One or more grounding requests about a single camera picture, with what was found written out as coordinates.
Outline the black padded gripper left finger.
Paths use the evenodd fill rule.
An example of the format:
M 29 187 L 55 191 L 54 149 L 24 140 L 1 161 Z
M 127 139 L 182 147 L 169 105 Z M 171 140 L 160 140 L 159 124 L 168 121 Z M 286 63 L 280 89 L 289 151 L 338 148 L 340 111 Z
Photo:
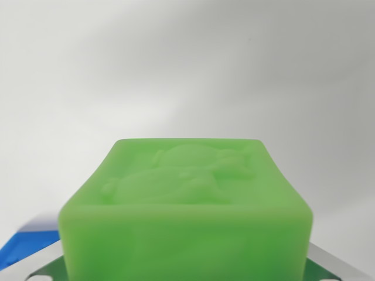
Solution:
M 1 270 L 1 280 L 68 280 L 62 243 L 57 241 Z

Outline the black padded gripper right finger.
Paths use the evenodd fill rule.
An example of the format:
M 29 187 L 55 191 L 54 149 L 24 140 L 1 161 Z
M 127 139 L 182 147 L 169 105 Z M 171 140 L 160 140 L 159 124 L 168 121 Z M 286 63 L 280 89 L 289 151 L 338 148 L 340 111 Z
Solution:
M 310 243 L 305 280 L 374 280 L 374 278 Z

